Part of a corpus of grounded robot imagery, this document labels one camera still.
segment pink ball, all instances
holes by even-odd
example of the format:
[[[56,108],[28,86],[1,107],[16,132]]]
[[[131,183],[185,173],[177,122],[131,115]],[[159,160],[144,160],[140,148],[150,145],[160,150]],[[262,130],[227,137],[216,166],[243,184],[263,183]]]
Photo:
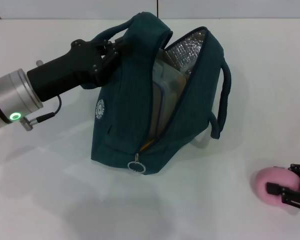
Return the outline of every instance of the pink ball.
[[[300,192],[300,178],[294,172],[280,167],[269,167],[262,169],[255,176],[254,190],[257,196],[265,203],[272,206],[285,206],[282,203],[281,195],[271,195],[267,193],[266,184],[274,183]]]

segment metal cylinder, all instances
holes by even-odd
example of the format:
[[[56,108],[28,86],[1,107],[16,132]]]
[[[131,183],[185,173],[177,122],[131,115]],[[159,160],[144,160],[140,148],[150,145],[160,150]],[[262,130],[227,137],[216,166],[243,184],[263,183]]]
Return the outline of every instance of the metal cylinder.
[[[42,107],[22,69],[0,77],[0,128]]]

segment bag logo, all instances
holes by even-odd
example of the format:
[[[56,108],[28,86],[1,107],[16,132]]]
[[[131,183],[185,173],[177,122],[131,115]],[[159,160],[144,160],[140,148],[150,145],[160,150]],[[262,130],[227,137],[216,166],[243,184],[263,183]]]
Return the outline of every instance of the bag logo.
[[[103,99],[99,100],[95,107],[95,116],[97,119],[101,119],[105,111],[105,102]]]

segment black robot arm segment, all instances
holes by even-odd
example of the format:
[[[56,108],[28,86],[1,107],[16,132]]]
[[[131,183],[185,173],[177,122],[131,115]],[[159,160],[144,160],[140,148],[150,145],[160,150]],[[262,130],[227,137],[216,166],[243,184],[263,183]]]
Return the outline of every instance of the black robot arm segment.
[[[44,102],[82,84],[105,85],[120,64],[119,45],[73,41],[67,54],[27,72],[33,91]]]

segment white wall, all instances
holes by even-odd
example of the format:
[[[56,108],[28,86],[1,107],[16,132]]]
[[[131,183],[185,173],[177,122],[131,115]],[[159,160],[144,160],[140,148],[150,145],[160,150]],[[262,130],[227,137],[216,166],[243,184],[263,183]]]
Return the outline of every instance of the white wall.
[[[159,0],[163,19],[300,18],[300,0]]]
[[[129,19],[157,14],[156,0],[0,0],[3,19]]]

